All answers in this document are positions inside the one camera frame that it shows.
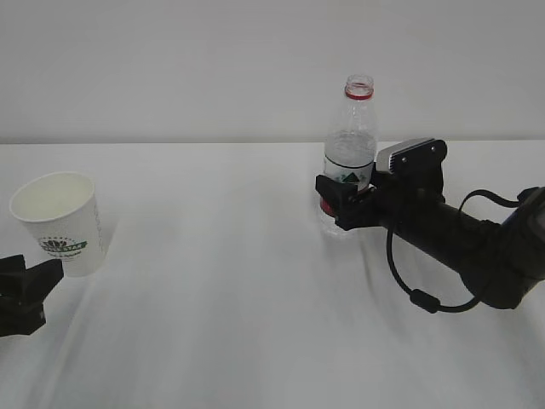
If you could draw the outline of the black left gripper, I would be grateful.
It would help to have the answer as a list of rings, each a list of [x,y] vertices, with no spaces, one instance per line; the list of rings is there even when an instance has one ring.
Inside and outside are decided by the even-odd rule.
[[[63,279],[59,259],[42,262],[25,271],[23,255],[1,259],[1,337],[29,336],[46,324],[43,303]],[[21,290],[16,294],[7,290]]]

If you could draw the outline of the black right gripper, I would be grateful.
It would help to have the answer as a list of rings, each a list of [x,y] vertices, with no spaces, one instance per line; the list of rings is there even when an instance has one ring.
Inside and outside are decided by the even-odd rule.
[[[370,187],[358,193],[357,184],[316,176],[315,190],[324,230],[385,227],[399,209],[397,182],[395,176],[376,173],[371,177]]]

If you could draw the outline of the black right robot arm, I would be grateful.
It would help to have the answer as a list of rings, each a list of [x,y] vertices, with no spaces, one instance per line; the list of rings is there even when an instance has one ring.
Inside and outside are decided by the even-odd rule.
[[[374,186],[359,192],[354,185],[317,176],[315,189],[333,211],[337,227],[350,231],[383,227],[393,279],[417,307],[435,314],[459,314],[483,303],[515,309],[544,280],[544,189],[531,187],[516,200],[477,189],[482,197],[512,210],[502,223],[478,220],[461,207],[445,203],[442,174],[423,178],[375,174]],[[399,237],[460,276],[471,299],[445,305],[437,297],[409,287],[396,267],[393,239]]]

